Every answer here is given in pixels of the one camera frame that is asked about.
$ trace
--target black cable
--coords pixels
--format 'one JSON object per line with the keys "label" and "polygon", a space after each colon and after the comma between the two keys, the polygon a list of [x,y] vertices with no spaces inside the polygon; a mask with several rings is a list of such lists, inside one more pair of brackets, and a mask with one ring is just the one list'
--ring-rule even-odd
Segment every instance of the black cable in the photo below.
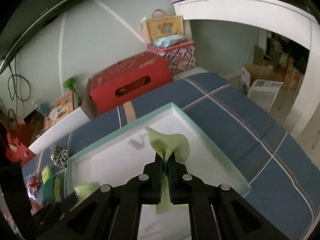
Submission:
{"label": "black cable", "polygon": [[[25,77],[17,74],[16,61],[17,61],[17,59],[15,58],[15,60],[14,60],[14,73],[12,71],[10,63],[8,62],[9,69],[11,72],[11,76],[8,78],[8,90],[9,90],[9,94],[10,94],[10,99],[12,101],[14,101],[14,99],[16,99],[16,112],[15,112],[15,114],[18,115],[18,100],[20,100],[24,106],[24,102],[28,101],[31,97],[31,85],[30,85],[30,82]],[[20,96],[18,95],[18,78],[23,79],[29,86],[29,96],[27,99],[22,98],[21,90],[20,90]],[[11,93],[11,89],[9,86],[10,79],[12,79],[12,83],[13,83],[13,93]]]}

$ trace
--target red box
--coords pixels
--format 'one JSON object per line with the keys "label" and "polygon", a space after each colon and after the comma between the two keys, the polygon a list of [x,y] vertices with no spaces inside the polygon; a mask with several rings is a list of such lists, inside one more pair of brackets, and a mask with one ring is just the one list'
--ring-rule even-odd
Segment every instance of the red box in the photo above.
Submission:
{"label": "red box", "polygon": [[146,51],[95,74],[90,95],[103,114],[171,81],[167,62]]}
{"label": "red box", "polygon": [[147,47],[150,52],[163,57],[167,61],[172,75],[179,74],[197,66],[194,41],[186,40],[164,49],[153,47],[152,44],[148,44]]}

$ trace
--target metal rivet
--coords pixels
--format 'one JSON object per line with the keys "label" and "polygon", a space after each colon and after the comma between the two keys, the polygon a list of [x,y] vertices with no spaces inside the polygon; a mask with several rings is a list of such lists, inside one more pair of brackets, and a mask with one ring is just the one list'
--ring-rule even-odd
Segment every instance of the metal rivet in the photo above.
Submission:
{"label": "metal rivet", "polygon": [[149,176],[147,174],[141,174],[139,176],[139,179],[142,180],[142,181],[145,181],[145,180],[148,180],[149,179]]}
{"label": "metal rivet", "polygon": [[230,186],[227,185],[227,184],[221,184],[221,185],[220,185],[220,188],[221,188],[222,190],[224,190],[224,191],[228,191],[228,190],[230,189]]}
{"label": "metal rivet", "polygon": [[102,185],[102,186],[100,187],[100,190],[101,190],[102,192],[108,192],[108,191],[111,190],[111,186],[108,185],[108,184]]}
{"label": "metal rivet", "polygon": [[192,175],[190,175],[190,174],[184,174],[184,175],[182,176],[182,178],[183,178],[184,180],[186,180],[186,181],[192,180]]}

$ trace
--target blue tablecloth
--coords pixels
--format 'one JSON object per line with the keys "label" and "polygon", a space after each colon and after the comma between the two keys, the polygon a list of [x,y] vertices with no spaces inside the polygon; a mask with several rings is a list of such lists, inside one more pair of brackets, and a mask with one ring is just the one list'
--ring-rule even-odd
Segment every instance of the blue tablecloth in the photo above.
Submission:
{"label": "blue tablecloth", "polygon": [[[74,155],[126,125],[126,108],[139,118],[170,102],[193,119],[245,176],[252,187],[246,200],[290,239],[302,238],[319,213],[319,170],[266,112],[213,73],[193,75],[144,94],[57,143],[67,148],[69,142]],[[24,176],[32,174],[36,165],[42,170],[48,164],[52,164],[50,149],[25,165]]]}

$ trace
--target barcode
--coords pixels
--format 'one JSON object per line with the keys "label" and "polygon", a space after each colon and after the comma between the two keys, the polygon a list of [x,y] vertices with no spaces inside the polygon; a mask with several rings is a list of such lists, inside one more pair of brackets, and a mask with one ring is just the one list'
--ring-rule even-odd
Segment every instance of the barcode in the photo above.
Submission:
{"label": "barcode", "polygon": [[256,87],[262,87],[265,81],[257,81],[256,82]]}
{"label": "barcode", "polygon": [[282,86],[281,83],[272,83],[272,84],[271,84],[271,87],[279,88],[279,87],[281,87],[281,86]]}

